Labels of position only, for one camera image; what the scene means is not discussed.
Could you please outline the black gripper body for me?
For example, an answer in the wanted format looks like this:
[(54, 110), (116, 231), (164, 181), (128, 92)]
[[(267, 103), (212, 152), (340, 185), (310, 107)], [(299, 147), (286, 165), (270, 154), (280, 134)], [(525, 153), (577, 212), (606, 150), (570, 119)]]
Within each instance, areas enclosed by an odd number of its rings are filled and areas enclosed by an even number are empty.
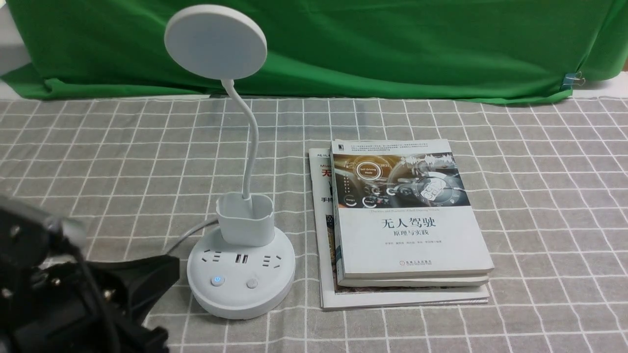
[[(50, 214), (7, 196), (1, 197), (1, 268), (7, 272), (1, 293), (7, 299), (7, 317), (18, 319), (43, 313), (36, 289), (43, 281), (40, 264), (55, 255), (81, 254), (87, 232), (79, 221)], [(104, 326), (110, 352), (117, 350), (114, 326)]]

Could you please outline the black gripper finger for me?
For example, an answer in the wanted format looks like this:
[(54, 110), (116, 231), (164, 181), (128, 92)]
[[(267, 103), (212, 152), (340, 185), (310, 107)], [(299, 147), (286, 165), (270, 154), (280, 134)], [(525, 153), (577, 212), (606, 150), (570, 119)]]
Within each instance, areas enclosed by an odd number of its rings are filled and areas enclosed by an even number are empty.
[(168, 353), (169, 332), (164, 327), (147, 328), (130, 321), (115, 322), (115, 353)]

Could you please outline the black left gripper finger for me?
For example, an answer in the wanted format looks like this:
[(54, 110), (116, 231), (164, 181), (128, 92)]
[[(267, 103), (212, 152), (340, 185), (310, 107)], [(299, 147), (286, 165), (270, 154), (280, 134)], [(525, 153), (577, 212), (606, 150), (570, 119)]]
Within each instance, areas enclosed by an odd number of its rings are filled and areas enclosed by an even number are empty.
[(69, 293), (64, 295), (64, 323), (69, 326), (141, 325), (180, 278), (180, 260), (172, 255), (117, 263), (87, 261), (81, 254), (74, 258), (67, 264)]

